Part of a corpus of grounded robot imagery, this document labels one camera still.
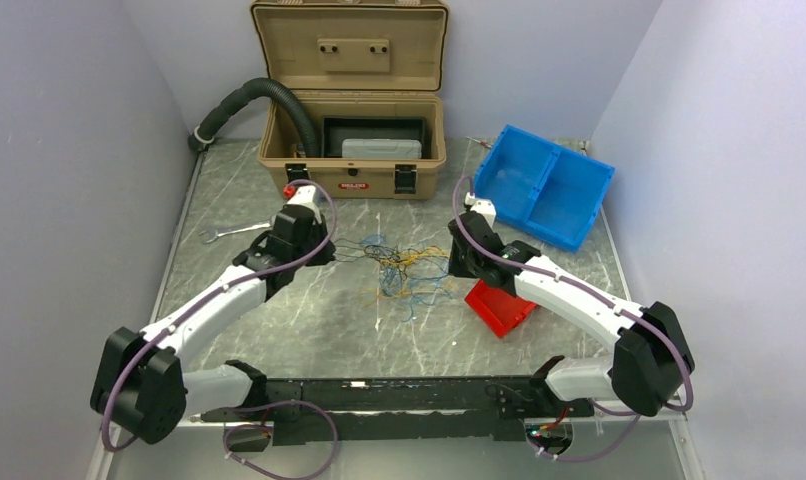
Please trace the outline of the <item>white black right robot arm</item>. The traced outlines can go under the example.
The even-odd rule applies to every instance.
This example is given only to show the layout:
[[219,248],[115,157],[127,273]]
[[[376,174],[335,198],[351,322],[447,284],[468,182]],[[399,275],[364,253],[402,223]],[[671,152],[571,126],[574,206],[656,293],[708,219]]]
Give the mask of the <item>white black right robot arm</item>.
[[532,302],[580,328],[604,347],[603,355],[557,355],[532,376],[530,401],[553,415],[574,401],[617,400],[634,415],[663,409],[686,411],[694,360],[675,312],[662,302],[649,307],[611,295],[560,268],[522,241],[504,243],[487,216],[470,210],[448,224],[450,272],[475,278],[513,298]]

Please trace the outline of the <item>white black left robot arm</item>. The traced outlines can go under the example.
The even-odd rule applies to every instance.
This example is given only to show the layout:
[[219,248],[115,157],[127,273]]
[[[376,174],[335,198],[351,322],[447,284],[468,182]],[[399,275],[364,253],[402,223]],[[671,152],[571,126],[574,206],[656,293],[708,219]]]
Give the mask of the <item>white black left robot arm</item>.
[[303,266],[322,266],[334,258],[326,219],[315,200],[288,201],[274,215],[271,229],[206,289],[167,317],[133,331],[121,327],[106,340],[90,398],[101,414],[101,440],[117,452],[113,426],[129,440],[155,444],[188,416],[228,408],[237,417],[258,417],[269,400],[267,377],[242,362],[228,361],[208,370],[185,372],[227,327],[270,301]]

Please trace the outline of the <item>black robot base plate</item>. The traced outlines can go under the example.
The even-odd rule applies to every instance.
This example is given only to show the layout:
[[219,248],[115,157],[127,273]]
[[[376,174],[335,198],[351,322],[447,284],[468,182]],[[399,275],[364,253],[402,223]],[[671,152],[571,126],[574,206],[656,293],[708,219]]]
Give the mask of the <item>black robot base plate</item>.
[[202,414],[205,422],[265,419],[276,446],[329,439],[331,424],[343,441],[487,437],[522,441],[525,423],[589,418],[587,400],[565,402],[530,376],[368,379],[275,379],[251,405],[275,403],[265,415],[228,407]]

